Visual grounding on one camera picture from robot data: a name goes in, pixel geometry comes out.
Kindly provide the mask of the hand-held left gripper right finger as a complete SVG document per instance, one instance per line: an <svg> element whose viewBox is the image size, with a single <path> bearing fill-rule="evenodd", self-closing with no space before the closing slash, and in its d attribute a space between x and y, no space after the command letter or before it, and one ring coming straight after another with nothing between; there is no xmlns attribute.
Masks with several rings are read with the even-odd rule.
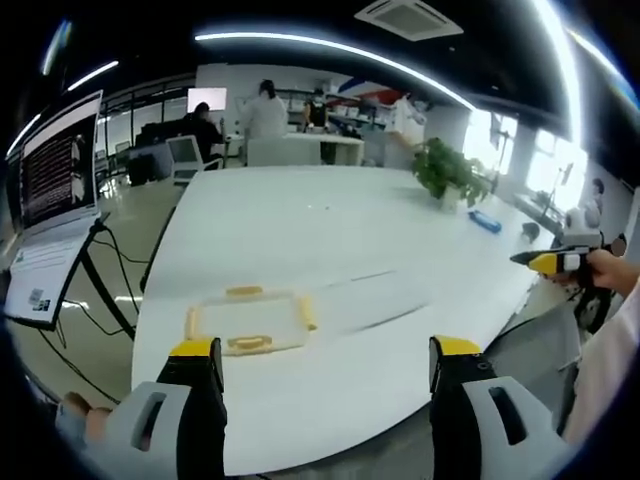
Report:
<svg viewBox="0 0 640 480"><path fill-rule="evenodd" d="M546 479L568 452L552 414L514 378L498 377L479 346L429 340L435 479Z"/></svg>

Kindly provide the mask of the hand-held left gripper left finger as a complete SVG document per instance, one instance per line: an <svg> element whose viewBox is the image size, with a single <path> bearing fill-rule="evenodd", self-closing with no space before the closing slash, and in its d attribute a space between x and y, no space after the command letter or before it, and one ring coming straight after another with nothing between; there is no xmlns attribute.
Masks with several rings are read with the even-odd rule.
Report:
<svg viewBox="0 0 640 480"><path fill-rule="evenodd" d="M221 342L186 340L154 381L135 387L106 423L108 479L223 479L227 411Z"/></svg>

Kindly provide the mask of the person's left hand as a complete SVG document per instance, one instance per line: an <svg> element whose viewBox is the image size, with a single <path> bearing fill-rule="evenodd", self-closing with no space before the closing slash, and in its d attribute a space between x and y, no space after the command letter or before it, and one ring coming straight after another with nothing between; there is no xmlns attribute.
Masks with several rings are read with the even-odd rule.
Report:
<svg viewBox="0 0 640 480"><path fill-rule="evenodd" d="M59 433L78 448L103 440L112 410L92 407L77 392L68 392L58 403L55 426Z"/></svg>

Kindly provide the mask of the person's right hand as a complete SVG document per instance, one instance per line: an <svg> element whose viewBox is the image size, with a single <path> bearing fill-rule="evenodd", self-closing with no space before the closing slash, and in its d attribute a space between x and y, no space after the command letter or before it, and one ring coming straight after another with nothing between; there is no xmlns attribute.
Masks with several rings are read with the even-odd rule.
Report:
<svg viewBox="0 0 640 480"><path fill-rule="evenodd" d="M596 287L628 296L638 282L639 268L606 250L594 250L586 256L586 260Z"/></svg>

